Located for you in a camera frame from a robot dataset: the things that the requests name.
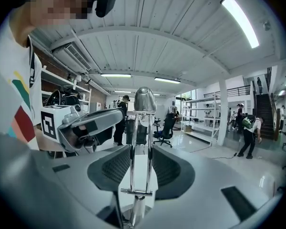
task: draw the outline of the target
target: brick wall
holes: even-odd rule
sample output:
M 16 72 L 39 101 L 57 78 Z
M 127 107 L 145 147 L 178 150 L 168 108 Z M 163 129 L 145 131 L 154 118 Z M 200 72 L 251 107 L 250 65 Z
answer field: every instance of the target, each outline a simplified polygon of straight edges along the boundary
M 75 75 L 71 72 L 69 72 L 66 68 L 59 65 L 55 60 L 53 60 L 51 57 L 47 56 L 43 51 L 39 50 L 38 48 L 34 47 L 35 53 L 38 55 L 39 60 L 41 61 L 42 66 L 46 65 L 47 70 L 64 78 L 67 79 L 68 74 L 71 74 L 71 77 L 75 77 Z M 79 86 L 90 90 L 91 89 L 91 103 L 101 103 L 102 107 L 104 107 L 104 104 L 106 102 L 106 95 L 101 93 L 99 90 L 95 89 L 91 85 L 86 86 L 85 82 L 79 82 Z M 41 90 L 46 92 L 53 92 L 54 90 L 59 90 L 60 86 L 57 86 L 55 84 L 52 84 L 50 82 L 46 82 L 41 80 Z M 89 99 L 88 93 L 86 93 L 86 100 Z

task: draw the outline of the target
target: air conditioner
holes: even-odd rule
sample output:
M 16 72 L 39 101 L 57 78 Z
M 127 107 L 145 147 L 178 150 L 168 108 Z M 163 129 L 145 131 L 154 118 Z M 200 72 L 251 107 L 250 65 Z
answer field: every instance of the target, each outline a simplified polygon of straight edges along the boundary
M 88 74 L 91 66 L 73 43 L 68 43 L 54 50 L 53 55 L 74 72 Z

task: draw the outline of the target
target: staircase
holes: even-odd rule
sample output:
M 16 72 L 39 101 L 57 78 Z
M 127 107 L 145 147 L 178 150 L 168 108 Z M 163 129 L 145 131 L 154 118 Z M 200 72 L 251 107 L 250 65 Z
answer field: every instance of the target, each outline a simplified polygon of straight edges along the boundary
M 261 137 L 274 139 L 273 116 L 268 94 L 256 95 L 257 117 L 263 117 L 265 124 L 261 127 Z

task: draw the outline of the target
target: shelving unit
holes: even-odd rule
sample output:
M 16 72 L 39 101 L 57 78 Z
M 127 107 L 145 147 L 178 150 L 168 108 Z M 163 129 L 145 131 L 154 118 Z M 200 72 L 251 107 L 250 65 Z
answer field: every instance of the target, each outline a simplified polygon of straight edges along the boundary
M 220 110 L 220 107 L 218 106 L 218 104 L 216 103 L 216 100 L 220 100 L 220 97 L 217 97 L 215 94 L 214 96 L 212 97 L 206 97 L 206 98 L 203 98 L 203 99 L 193 99 L 193 100 L 188 100 L 188 101 L 182 101 L 182 110 L 181 110 L 181 131 L 188 134 L 188 135 L 191 135 L 191 136 L 194 136 L 194 137 L 197 137 L 199 139 L 202 139 L 204 141 L 207 141 L 210 143 L 210 146 L 212 145 L 212 142 L 213 141 L 216 141 L 215 140 L 215 134 L 217 133 L 217 131 L 219 130 L 219 128 L 216 128 L 215 127 L 215 123 L 216 123 L 216 120 L 220 120 L 219 117 L 216 117 L 215 116 L 215 113 L 216 113 L 216 110 Z M 209 102 L 209 101 L 213 101 L 213 107 L 211 108 L 206 108 L 206 107 L 198 107 L 198 108 L 187 108 L 186 107 L 186 103 L 200 103 L 200 102 Z M 184 113 L 187 111 L 187 110 L 197 110 L 197 111 L 200 111 L 200 110 L 212 110 L 214 111 L 214 117 L 195 117 L 195 116 L 185 116 Z M 186 118 L 192 118 L 192 119 L 198 119 L 198 120 L 213 120 L 213 126 L 206 126 L 204 123 L 202 122 L 191 122 L 190 120 L 186 120 Z M 190 125 L 192 126 L 192 130 L 191 131 L 185 131 L 183 130 L 183 127 L 185 126 L 185 122 L 189 122 Z M 206 130 L 208 132 L 211 132 L 211 135 L 207 135 L 207 134 L 204 134 L 204 133 L 200 133 L 200 132 L 197 132 L 196 129 L 203 129 L 203 130 Z
M 90 111 L 90 98 L 91 98 L 91 90 L 87 90 L 81 86 L 78 85 L 74 85 L 74 83 L 67 81 L 66 79 L 63 79 L 62 77 L 47 71 L 46 69 L 41 69 L 41 79 L 47 82 L 50 82 L 52 84 L 61 86 L 61 89 L 63 87 L 69 87 L 69 88 L 73 88 L 75 86 L 75 89 L 79 92 L 86 92 L 89 93 L 89 100 L 85 100 L 85 99 L 80 99 L 79 101 L 82 103 L 81 105 L 86 105 L 88 104 L 88 109 L 84 108 L 84 111 L 88 112 Z M 49 97 L 52 93 L 51 92 L 46 92 L 46 91 L 41 91 L 41 95 L 44 97 Z

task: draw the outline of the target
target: yellow shape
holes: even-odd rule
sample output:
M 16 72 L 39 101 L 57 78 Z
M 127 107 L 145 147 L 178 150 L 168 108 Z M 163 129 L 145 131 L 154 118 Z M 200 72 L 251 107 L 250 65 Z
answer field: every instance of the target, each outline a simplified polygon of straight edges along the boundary
M 14 71 L 14 75 L 18 78 L 19 81 L 21 81 L 22 85 L 23 85 L 23 88 L 25 89 L 25 91 L 27 93 L 30 93 L 30 88 L 25 84 L 24 80 L 23 80 L 23 77 L 17 72 L 17 71 Z

